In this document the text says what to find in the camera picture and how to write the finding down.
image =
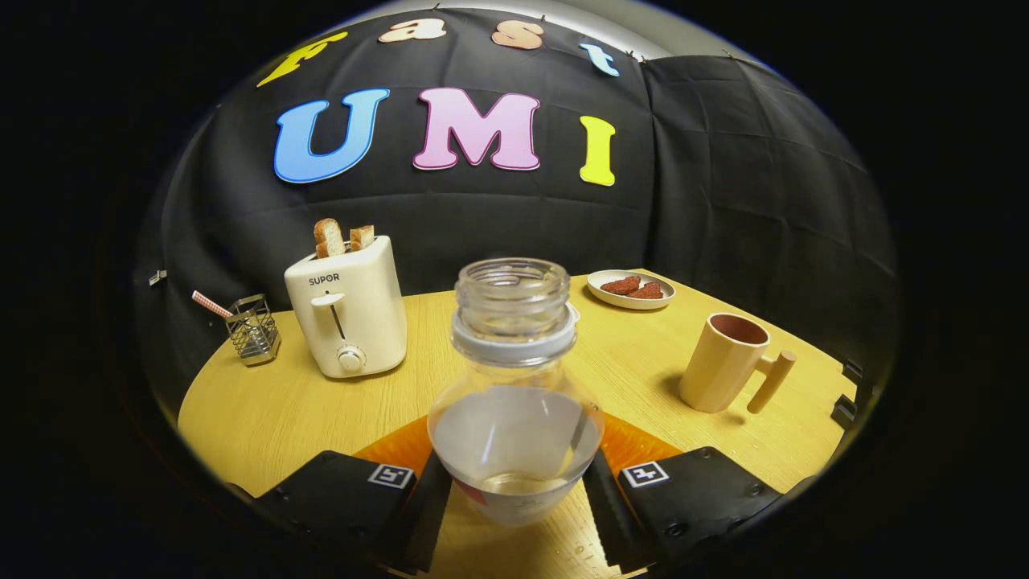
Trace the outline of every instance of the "supor logo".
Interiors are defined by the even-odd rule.
[[[330,273],[328,275],[319,275],[318,277],[309,277],[308,283],[311,285],[318,285],[323,281],[340,281],[340,274]]]

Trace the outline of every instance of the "toaster lever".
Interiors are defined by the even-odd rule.
[[[312,299],[311,305],[316,309],[324,309],[331,306],[343,298],[343,294],[325,294],[324,296],[318,296],[317,298]]]

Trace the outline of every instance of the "white wall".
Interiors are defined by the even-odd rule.
[[[424,10],[433,0],[394,0],[344,23],[344,26],[379,16]],[[754,57],[676,14],[632,0],[467,0],[440,2],[440,8],[486,8],[523,14],[577,30],[633,56],[647,59],[681,55],[723,57],[760,64]]]

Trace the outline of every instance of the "striped straw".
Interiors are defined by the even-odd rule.
[[[196,291],[196,289],[193,289],[192,299],[198,304],[200,304],[200,305],[204,306],[205,309],[213,312],[214,314],[220,316],[221,318],[228,318],[230,316],[234,316],[233,313],[226,311],[225,309],[223,309],[223,307],[219,306],[218,304],[212,302],[211,300],[207,299],[207,297],[205,297],[200,292]]]

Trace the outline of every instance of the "jar opening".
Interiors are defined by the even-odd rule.
[[[570,280],[558,263],[526,257],[475,261],[458,276],[458,318],[475,337],[533,341],[568,320]]]

